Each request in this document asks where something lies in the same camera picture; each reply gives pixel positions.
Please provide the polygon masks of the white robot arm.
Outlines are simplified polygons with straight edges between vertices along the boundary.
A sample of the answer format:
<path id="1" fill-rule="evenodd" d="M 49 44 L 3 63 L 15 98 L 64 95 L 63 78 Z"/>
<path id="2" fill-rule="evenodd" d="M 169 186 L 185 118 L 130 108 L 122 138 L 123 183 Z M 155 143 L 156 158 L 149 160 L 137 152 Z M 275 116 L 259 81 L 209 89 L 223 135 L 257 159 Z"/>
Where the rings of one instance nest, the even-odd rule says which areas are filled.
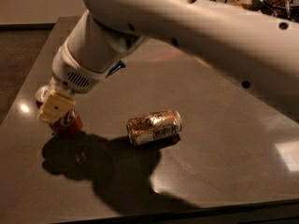
<path id="1" fill-rule="evenodd" d="M 203 60 L 299 120 L 299 24 L 209 0 L 83 0 L 86 11 L 52 63 L 37 113 L 54 123 L 146 39 Z"/>

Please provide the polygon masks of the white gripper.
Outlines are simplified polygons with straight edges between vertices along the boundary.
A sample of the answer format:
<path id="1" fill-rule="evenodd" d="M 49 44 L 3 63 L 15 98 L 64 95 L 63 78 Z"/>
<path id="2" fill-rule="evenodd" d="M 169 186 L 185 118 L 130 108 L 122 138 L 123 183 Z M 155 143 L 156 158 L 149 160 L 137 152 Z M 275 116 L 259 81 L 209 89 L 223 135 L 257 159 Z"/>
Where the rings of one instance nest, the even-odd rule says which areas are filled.
<path id="1" fill-rule="evenodd" d="M 77 93 L 89 92 L 105 76 L 81 66 L 72 56 L 67 43 L 58 49 L 52 62 L 52 75 L 61 86 Z M 72 91 L 50 89 L 42 106 L 37 112 L 37 119 L 53 124 L 76 106 Z"/>

